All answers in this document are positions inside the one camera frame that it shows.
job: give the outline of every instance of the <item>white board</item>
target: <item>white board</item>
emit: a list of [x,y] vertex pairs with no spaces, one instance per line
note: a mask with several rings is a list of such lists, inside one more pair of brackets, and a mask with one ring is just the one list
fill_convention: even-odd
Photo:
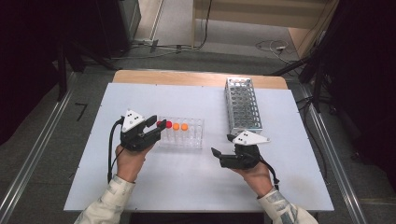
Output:
[[[151,115],[205,120],[203,148],[154,147],[146,157],[126,211],[257,212],[262,208],[243,178],[221,168],[211,147],[233,153],[228,142],[223,88],[116,84],[107,86],[64,210],[80,211],[106,189],[107,146],[112,125],[128,108]],[[281,193],[310,211],[332,211],[332,201],[290,91],[255,89],[262,118],[259,145],[275,168]],[[120,126],[113,148],[120,143]]]

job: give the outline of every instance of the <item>hand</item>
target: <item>hand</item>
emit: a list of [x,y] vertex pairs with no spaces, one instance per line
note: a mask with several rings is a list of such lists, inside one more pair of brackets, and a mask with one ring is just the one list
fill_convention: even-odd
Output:
[[124,149],[122,146],[117,146],[116,155],[117,158],[117,176],[133,183],[137,179],[137,174],[139,174],[142,169],[143,162],[146,160],[146,155],[154,147],[154,145],[147,147],[143,151],[130,151]]
[[271,183],[270,172],[267,166],[261,162],[249,170],[232,170],[244,177],[244,180],[257,193],[259,198],[262,198],[274,187]]

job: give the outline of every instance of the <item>test tube rack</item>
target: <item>test tube rack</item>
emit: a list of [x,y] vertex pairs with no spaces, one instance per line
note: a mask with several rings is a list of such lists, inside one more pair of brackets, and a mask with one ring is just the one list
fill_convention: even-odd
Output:
[[227,77],[225,85],[230,134],[237,136],[244,130],[262,131],[262,120],[257,107],[251,78]]
[[159,120],[164,119],[166,119],[166,128],[161,132],[160,147],[202,148],[203,119],[159,116]]

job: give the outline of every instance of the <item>wire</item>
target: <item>wire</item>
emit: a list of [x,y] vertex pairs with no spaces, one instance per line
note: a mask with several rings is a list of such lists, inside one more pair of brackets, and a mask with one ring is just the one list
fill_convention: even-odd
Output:
[[113,135],[114,135],[114,131],[116,130],[116,127],[117,127],[119,124],[122,124],[122,123],[123,123],[123,121],[124,121],[124,117],[121,117],[121,119],[117,120],[117,121],[114,123],[113,127],[111,128],[110,136],[109,136],[109,139],[108,139],[107,183],[110,182],[111,177],[113,176],[112,170],[113,170],[114,162],[113,162],[113,164],[111,164],[111,154],[112,154],[111,148],[113,147]]
[[117,154],[116,158],[114,158],[113,163],[111,164],[111,170],[113,170],[114,167],[114,163],[116,163],[117,158],[119,157],[119,155],[121,154],[121,152],[119,152],[119,154]]
[[[270,44],[269,44],[269,49],[262,49],[261,44],[262,44],[262,43],[265,43],[265,42],[270,42]],[[276,53],[274,52],[273,47],[272,47],[272,45],[273,45],[274,43],[277,43],[277,42],[281,42],[281,43],[284,44],[283,46],[280,46],[280,47],[283,47],[283,49],[282,49],[278,54],[276,54]],[[288,47],[288,45],[289,45],[289,42],[288,42],[288,41],[285,41],[285,40],[263,40],[263,41],[261,41],[261,42],[255,44],[256,49],[259,49],[259,50],[262,50],[262,51],[271,51],[279,60],[281,60],[282,62],[284,62],[286,65],[291,64],[291,63],[293,63],[293,62],[298,62],[298,61],[286,61],[286,60],[284,60],[283,58],[280,57],[280,54],[281,54],[283,51],[286,51],[288,54],[292,54],[293,52],[297,52],[296,50],[295,50],[295,51],[288,52],[288,51],[286,50],[286,48]],[[297,76],[300,75],[295,69],[293,69],[293,71],[297,74]]]
[[262,155],[260,155],[260,162],[263,163],[268,168],[268,170],[270,170],[271,174],[273,175],[274,187],[277,190],[279,190],[279,185],[278,185],[279,184],[279,180],[276,178],[276,173],[275,173],[274,168],[270,164],[268,164],[267,161],[264,160]]
[[177,49],[177,51],[172,51],[172,52],[167,52],[167,53],[157,54],[157,55],[152,55],[152,56],[123,57],[123,58],[113,58],[113,59],[148,59],[148,58],[158,58],[158,57],[162,57],[162,56],[168,55],[168,54],[181,53],[181,52],[184,52],[184,51],[196,51],[198,49],[201,49],[204,46],[204,44],[206,43],[206,40],[207,40],[207,25],[209,24],[209,15],[210,15],[210,10],[212,8],[212,1],[213,0],[210,0],[209,7],[207,9],[206,22],[205,22],[205,37],[204,37],[204,41],[201,43],[201,45],[199,47],[191,49],[190,45],[157,45],[157,46],[151,46],[151,45],[146,45],[146,44],[139,44],[140,46],[145,46],[145,47],[150,47],[150,48]]

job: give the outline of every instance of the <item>white sleeve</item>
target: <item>white sleeve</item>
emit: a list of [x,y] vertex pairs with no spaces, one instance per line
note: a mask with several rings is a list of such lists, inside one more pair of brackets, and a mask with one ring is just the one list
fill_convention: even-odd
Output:
[[75,224],[119,223],[133,189],[133,183],[114,175],[102,197],[82,211]]
[[274,221],[274,224],[318,224],[303,208],[289,203],[276,189],[259,199],[262,208]]

